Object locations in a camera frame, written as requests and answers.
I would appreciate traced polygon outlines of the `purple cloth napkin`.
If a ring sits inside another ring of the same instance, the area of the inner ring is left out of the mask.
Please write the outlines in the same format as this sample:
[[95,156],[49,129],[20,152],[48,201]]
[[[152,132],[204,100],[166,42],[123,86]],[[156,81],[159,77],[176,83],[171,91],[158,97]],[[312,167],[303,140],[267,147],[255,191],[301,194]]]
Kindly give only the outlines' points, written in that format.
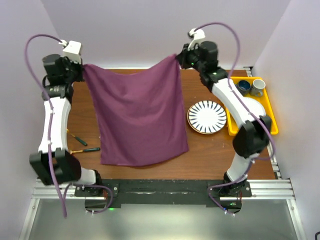
[[86,64],[83,77],[95,109],[102,164],[148,166],[189,150],[175,55],[133,74]]

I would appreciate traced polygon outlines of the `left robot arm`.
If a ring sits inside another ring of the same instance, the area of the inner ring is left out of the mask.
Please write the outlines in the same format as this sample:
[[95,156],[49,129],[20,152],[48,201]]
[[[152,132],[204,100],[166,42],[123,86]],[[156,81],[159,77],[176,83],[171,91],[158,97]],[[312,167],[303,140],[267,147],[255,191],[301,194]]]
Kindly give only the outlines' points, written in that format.
[[83,168],[69,152],[67,144],[73,83],[83,80],[82,65],[59,54],[45,56],[42,63],[46,71],[40,84],[44,88],[44,129],[38,151],[29,156],[29,163],[46,186],[74,183],[84,185],[92,196],[99,196],[104,190],[100,174],[97,170]]

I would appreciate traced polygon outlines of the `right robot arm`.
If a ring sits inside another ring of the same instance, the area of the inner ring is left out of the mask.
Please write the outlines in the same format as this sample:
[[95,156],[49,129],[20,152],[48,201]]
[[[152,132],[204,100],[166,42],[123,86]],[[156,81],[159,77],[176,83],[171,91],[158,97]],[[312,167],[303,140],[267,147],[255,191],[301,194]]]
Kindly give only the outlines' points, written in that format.
[[223,183],[209,187],[210,193],[233,197],[244,187],[254,160],[269,144],[272,119],[268,115],[257,116],[245,104],[229,73],[219,66],[214,42],[204,41],[194,49],[186,43],[176,59],[182,69],[192,68],[199,73],[202,84],[224,104],[238,126],[232,141],[235,155]]

